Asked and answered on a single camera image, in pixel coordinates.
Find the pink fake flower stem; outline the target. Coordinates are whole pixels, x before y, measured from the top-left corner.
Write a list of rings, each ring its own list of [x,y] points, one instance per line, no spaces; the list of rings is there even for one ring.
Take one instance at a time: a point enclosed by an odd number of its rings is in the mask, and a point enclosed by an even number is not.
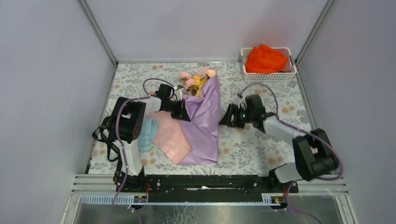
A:
[[[182,72],[179,75],[179,82],[182,84],[182,87],[187,91],[194,90],[197,84],[193,76],[187,72]]]
[[[199,76],[201,79],[208,80],[217,76],[217,72],[215,70],[209,69],[208,67],[204,67],[197,73],[197,76]]]

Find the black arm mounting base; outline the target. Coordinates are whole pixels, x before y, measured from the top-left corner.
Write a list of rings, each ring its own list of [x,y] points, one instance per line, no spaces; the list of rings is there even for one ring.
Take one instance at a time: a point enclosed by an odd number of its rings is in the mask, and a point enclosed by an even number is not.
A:
[[[143,193],[150,203],[262,203],[263,194],[283,197],[298,193],[298,185],[258,175],[140,175],[124,179],[114,174],[117,190]]]

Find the yellow fake flower stem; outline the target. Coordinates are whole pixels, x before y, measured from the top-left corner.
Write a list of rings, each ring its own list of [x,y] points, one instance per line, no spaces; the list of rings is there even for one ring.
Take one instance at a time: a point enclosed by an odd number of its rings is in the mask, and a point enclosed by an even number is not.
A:
[[[191,93],[193,96],[198,97],[202,91],[203,85],[207,82],[207,76],[194,76],[193,80],[195,81],[195,85],[191,87]]]

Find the black printed ribbon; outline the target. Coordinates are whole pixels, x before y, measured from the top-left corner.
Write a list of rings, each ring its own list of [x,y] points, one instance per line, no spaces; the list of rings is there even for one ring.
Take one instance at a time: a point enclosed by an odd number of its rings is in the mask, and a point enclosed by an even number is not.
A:
[[[119,187],[122,183],[121,178],[123,177],[121,174],[122,168],[122,159],[120,154],[120,149],[114,144],[115,140],[107,137],[104,134],[104,131],[108,129],[108,122],[110,117],[105,117],[101,123],[101,125],[92,133],[92,137],[94,140],[105,143],[107,146],[106,157],[110,162],[117,162],[116,170],[113,176],[113,182]]]

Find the pink purple wrapping paper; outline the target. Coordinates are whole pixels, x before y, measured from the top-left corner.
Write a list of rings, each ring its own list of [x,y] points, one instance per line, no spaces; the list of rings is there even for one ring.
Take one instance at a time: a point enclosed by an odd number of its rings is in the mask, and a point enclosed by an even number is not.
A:
[[[154,144],[177,165],[218,162],[220,84],[210,78],[199,95],[183,95],[190,121],[172,118],[170,112],[152,112],[148,118],[158,122]]]

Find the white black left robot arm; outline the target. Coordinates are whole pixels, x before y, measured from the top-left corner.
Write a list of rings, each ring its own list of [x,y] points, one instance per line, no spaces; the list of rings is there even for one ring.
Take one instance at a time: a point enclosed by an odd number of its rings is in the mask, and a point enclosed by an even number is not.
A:
[[[182,93],[170,85],[161,84],[153,95],[140,98],[119,97],[106,123],[107,139],[111,143],[120,143],[121,171],[129,175],[127,186],[134,192],[141,191],[145,185],[144,178],[139,176],[143,165],[134,141],[142,133],[145,115],[159,111],[170,112],[173,119],[191,120]]]

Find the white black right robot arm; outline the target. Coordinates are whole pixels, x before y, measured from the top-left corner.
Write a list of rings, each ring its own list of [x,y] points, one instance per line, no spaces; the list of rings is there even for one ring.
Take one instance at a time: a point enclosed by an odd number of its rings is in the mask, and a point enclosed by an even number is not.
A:
[[[268,186],[274,192],[280,192],[288,182],[319,179],[339,168],[339,160],[324,130],[308,132],[280,120],[276,113],[266,111],[258,95],[250,95],[238,105],[229,104],[219,122],[220,125],[235,128],[244,128],[247,123],[293,148],[294,162],[269,172]]]

